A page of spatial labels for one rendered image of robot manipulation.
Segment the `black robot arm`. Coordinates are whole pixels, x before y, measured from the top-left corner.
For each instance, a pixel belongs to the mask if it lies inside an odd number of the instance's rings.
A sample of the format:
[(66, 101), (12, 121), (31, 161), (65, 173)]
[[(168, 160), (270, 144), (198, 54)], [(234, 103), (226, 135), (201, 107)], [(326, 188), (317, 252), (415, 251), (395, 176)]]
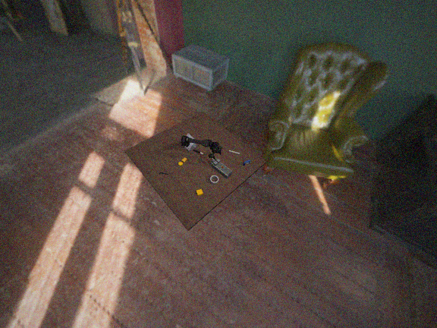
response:
[[(210, 142), (209, 142), (210, 141)], [(196, 140), (196, 139), (192, 139), (188, 136), (182, 136), (181, 138), (181, 146), (186, 146), (188, 147), (190, 145), (190, 143), (195, 143), (195, 144), (202, 144), (205, 147), (210, 147), (210, 148), (215, 148), (213, 149), (214, 153), (219, 153), (221, 152), (221, 148), (219, 147), (219, 142), (212, 142), (212, 140)], [(218, 148), (216, 148), (218, 147)]]

